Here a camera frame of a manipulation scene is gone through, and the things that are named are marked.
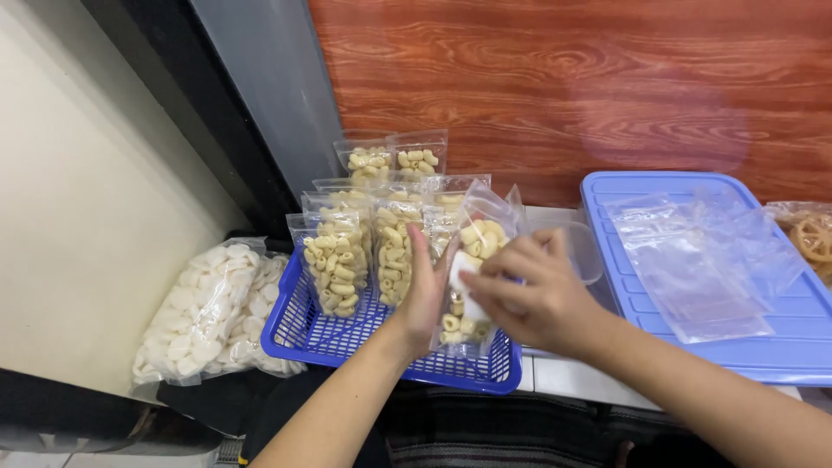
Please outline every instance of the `white wall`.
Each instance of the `white wall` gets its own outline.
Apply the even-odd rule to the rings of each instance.
[[[0,367],[126,396],[240,211],[77,0],[0,2]]]

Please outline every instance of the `hand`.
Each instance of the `hand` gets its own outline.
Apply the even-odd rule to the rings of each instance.
[[[621,319],[604,310],[575,276],[561,229],[518,237],[461,275],[472,298],[522,344],[582,359],[604,347],[602,331]],[[526,285],[505,277],[523,278]]]
[[[401,306],[387,320],[399,334],[409,359],[426,356],[430,350],[433,329],[439,321],[439,307],[448,282],[444,259],[434,268],[430,261],[428,241],[415,224],[408,224],[408,236],[413,246],[413,275],[410,288]]]

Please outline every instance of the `blue basket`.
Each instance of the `blue basket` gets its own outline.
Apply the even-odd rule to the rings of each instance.
[[[350,318],[325,316],[315,310],[308,275],[303,274],[301,249],[280,278],[280,297],[263,327],[260,344],[273,357],[338,367],[381,325],[389,308],[370,299]],[[282,338],[283,344],[275,342]],[[403,379],[505,395],[522,377],[520,345],[498,331],[488,356],[477,360],[432,353],[414,361]]]

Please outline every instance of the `white table surface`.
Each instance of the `white table surface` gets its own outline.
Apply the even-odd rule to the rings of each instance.
[[[529,220],[557,219],[586,222],[586,218],[582,217],[583,213],[564,208],[526,207],[526,215]],[[606,284],[606,278],[602,277],[596,285],[590,287],[590,291],[603,306],[615,307],[614,303],[611,304],[612,296]],[[560,356],[523,356],[522,371],[519,390],[648,410],[660,409],[632,388],[580,361]],[[775,386],[775,388],[800,400],[800,393],[796,387]]]

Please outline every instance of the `wooden wall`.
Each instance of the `wooden wall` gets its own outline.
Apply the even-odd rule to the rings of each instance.
[[[450,128],[449,173],[570,207],[589,172],[832,202],[829,0],[309,0],[344,128]]]

